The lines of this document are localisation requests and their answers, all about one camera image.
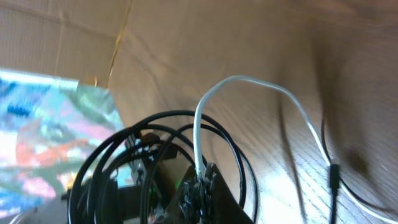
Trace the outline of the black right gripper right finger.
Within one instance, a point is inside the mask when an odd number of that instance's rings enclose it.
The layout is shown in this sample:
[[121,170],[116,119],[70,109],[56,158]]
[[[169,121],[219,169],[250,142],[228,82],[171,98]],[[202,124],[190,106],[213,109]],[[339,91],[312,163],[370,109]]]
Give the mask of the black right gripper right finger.
[[209,163],[207,165],[205,177],[209,180],[206,223],[253,224],[253,221],[234,199],[216,164]]

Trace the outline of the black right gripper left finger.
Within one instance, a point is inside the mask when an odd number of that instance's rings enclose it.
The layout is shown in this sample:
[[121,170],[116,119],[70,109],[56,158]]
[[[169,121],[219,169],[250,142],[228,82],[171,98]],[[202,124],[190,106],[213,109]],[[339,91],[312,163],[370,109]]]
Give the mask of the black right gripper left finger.
[[174,196],[162,215],[164,224],[197,224],[205,217],[205,188],[189,166]]

